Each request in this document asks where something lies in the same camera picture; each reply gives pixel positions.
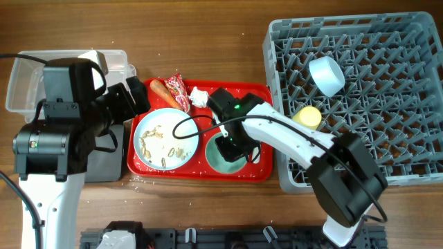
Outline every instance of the white round plate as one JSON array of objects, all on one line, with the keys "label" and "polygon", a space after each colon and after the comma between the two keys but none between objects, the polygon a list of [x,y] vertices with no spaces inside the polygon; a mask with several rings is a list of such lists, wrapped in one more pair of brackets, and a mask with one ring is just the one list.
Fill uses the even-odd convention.
[{"label": "white round plate", "polygon": [[[163,108],[155,110],[147,114],[137,125],[134,133],[134,149],[137,156],[149,167],[157,170],[171,170],[176,169],[191,159],[197,150],[199,144],[199,137],[193,136],[186,139],[176,139],[172,136],[172,130],[175,125],[185,118],[189,118],[189,115],[173,108]],[[162,138],[156,136],[148,136],[144,138],[146,149],[151,153],[151,158],[146,158],[141,153],[141,141],[140,137],[146,131],[153,130],[157,125],[160,127],[156,130],[158,133],[162,133]],[[175,134],[178,136],[185,136],[198,132],[197,125],[194,120],[184,122],[177,128]],[[176,153],[169,157],[168,153],[171,148],[174,148],[175,152],[178,149],[183,149],[183,156],[185,158],[176,157]],[[161,159],[164,158],[166,166],[161,166]]]}]

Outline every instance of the gray dish rack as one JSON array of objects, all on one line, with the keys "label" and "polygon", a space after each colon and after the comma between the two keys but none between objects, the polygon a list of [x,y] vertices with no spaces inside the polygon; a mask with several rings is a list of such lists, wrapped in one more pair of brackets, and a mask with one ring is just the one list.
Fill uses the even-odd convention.
[{"label": "gray dish rack", "polygon": [[[390,185],[443,181],[443,49],[428,13],[275,20],[263,56],[280,113],[291,118],[314,106],[323,117],[319,131],[359,134]],[[345,75],[345,87],[331,98],[308,70],[323,56]],[[312,192],[305,170],[275,153],[282,189]]]}]

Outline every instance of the teal bowl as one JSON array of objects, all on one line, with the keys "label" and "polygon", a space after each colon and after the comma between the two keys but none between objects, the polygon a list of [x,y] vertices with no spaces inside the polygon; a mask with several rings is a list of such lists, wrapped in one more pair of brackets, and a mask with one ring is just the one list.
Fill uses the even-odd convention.
[{"label": "teal bowl", "polygon": [[206,144],[206,160],[216,172],[221,174],[234,174],[246,165],[246,159],[243,157],[233,163],[226,162],[215,144],[215,139],[221,136],[223,136],[221,133],[215,134]]}]

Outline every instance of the red candy wrapper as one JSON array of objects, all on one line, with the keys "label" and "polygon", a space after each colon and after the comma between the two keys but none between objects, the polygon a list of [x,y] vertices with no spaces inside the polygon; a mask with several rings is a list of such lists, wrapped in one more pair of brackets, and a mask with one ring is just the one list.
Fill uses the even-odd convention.
[{"label": "red candy wrapper", "polygon": [[165,80],[166,88],[177,101],[184,112],[189,112],[190,105],[188,100],[188,93],[186,93],[186,87],[181,79],[181,74],[177,73]]}]

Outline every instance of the carrot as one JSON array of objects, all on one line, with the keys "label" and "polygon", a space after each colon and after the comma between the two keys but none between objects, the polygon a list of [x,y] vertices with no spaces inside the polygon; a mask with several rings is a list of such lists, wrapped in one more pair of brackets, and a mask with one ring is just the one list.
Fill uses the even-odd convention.
[{"label": "carrot", "polygon": [[150,84],[151,89],[157,93],[162,99],[164,99],[172,108],[182,111],[180,104],[175,101],[171,93],[166,89],[166,87],[158,80],[152,80]]}]

